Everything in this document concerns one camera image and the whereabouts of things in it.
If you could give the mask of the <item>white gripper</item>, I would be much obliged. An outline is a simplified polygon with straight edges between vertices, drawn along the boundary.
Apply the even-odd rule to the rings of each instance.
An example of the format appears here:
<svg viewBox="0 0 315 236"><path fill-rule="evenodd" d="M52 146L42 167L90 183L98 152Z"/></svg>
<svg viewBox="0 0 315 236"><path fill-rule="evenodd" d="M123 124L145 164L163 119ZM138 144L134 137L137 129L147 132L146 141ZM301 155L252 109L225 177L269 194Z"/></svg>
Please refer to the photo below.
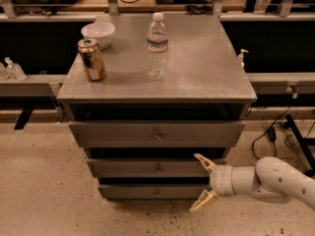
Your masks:
<svg viewBox="0 0 315 236"><path fill-rule="evenodd" d="M213 189L212 191L204 190L189 208L190 212L199 212L203 211L207 206L214 204L219 199L219 196L234 195L231 180L232 166L217 166L213 161L199 153L195 153L194 156L201 162L205 170L211 173L210 184Z"/></svg>

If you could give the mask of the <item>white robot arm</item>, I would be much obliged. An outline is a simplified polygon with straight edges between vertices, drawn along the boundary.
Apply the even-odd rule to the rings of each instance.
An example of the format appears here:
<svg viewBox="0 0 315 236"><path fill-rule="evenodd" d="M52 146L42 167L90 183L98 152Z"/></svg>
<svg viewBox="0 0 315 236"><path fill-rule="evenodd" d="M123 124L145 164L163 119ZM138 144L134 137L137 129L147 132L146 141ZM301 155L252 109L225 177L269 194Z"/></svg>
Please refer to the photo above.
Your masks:
<svg viewBox="0 0 315 236"><path fill-rule="evenodd" d="M219 197L246 195L261 202L285 204L296 198L315 209L315 180L290 164L266 156L254 166L216 165L210 159L194 156L210 173L211 191L205 189L190 207L191 212L202 211Z"/></svg>

